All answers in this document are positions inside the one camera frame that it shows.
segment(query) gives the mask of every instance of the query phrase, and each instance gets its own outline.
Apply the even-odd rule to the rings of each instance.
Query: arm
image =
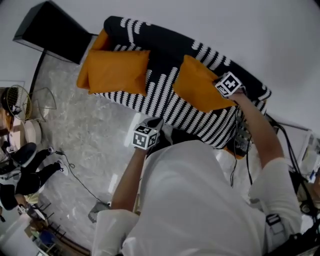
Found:
[[[113,194],[111,209],[133,211],[147,151],[137,148]]]
[[[230,99],[237,102],[244,113],[262,168],[273,159],[283,158],[284,153],[274,129],[247,96],[235,93]]]

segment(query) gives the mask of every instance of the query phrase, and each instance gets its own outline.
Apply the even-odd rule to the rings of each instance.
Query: white wall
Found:
[[[313,0],[54,1],[90,33],[98,34],[104,20],[116,15],[148,21],[212,46],[272,89],[270,113],[320,134],[320,8]],[[0,80],[33,76],[40,54],[13,46],[11,39],[27,10],[40,2],[4,0],[0,5]],[[9,38],[2,36],[3,26]]]
[[[32,1],[25,0],[0,3],[0,87],[2,80],[10,80],[24,81],[24,87],[30,88],[41,52],[12,39],[31,6]]]
[[[0,222],[0,243],[2,241],[2,235],[18,221],[20,215],[18,214],[17,209],[2,209],[2,216],[5,219],[5,222]]]
[[[25,233],[29,225],[28,215],[21,215],[18,221],[12,226],[0,240],[1,251],[6,256],[35,256],[39,249]]]

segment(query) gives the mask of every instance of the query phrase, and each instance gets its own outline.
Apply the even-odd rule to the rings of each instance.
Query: sneaker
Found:
[[[28,208],[27,207],[24,207],[22,204],[20,204],[18,206],[19,210],[21,211],[22,214],[27,214],[28,213]]]
[[[59,165],[60,165],[60,169],[59,171],[62,172],[65,176],[68,176],[69,174],[69,169],[68,167],[65,165],[65,163],[59,159],[58,161],[56,161]]]
[[[49,151],[50,155],[52,155],[53,153],[56,152],[53,146],[48,147],[48,151]]]

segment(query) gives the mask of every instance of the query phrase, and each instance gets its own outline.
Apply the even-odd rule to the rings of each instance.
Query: sofa armrest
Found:
[[[110,37],[104,29],[101,30],[100,34],[94,41],[91,50],[107,51],[110,47]],[[88,60],[85,58],[81,67],[76,86],[82,89],[90,90],[89,77],[88,77]]]

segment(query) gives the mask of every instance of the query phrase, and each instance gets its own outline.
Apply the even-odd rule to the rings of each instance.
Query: black and white striped sofa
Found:
[[[231,71],[246,87],[247,95],[261,112],[266,111],[266,99],[271,91],[245,69],[207,45],[174,31],[139,20],[111,16],[104,22],[104,30],[111,38],[112,51],[151,50],[146,74],[146,92],[130,94],[124,91],[96,93],[112,102],[122,104],[151,117],[162,117],[177,129],[195,134],[214,148],[229,148],[239,156],[246,154],[250,135],[236,106],[204,113],[180,98],[173,91],[184,55],[201,61],[217,76]]]

